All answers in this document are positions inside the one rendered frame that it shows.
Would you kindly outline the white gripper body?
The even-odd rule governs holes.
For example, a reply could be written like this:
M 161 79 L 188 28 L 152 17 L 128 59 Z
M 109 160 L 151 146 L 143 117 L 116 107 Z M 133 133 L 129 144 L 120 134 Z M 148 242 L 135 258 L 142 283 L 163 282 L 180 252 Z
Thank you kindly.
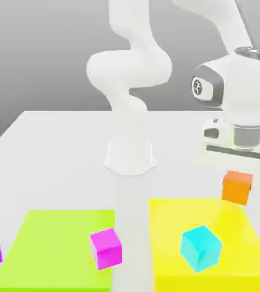
M 260 170 L 260 144 L 253 150 L 203 142 L 203 162 L 221 169 Z

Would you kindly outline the small orange cube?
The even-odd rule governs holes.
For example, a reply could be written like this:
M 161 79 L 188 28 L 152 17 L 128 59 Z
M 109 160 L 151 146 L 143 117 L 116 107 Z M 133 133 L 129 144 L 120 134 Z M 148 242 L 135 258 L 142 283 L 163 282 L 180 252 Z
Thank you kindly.
M 252 182 L 252 174 L 227 171 L 222 182 L 222 199 L 247 205 Z

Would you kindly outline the small cyan cube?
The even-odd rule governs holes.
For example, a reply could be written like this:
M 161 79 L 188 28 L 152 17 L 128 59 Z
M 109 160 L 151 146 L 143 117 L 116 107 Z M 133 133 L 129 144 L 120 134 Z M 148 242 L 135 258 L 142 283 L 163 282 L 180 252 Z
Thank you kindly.
M 220 262 L 223 244 L 206 226 L 185 231 L 181 236 L 180 254 L 195 273 Z

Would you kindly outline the large yellow box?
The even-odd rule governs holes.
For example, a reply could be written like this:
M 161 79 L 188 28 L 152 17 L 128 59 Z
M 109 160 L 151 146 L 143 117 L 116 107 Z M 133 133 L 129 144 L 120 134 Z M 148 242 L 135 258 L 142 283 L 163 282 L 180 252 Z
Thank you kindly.
M 199 273 L 180 254 L 182 234 L 205 225 L 223 247 Z M 260 239 L 245 210 L 220 198 L 152 198 L 149 233 L 153 292 L 260 292 Z

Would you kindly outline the large lime green box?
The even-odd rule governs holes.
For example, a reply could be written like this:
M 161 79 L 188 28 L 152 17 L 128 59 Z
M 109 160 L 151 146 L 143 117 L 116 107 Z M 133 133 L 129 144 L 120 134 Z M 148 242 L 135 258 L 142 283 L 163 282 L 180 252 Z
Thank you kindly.
M 115 226 L 114 210 L 29 210 L 0 269 L 0 292 L 111 292 L 90 234 Z

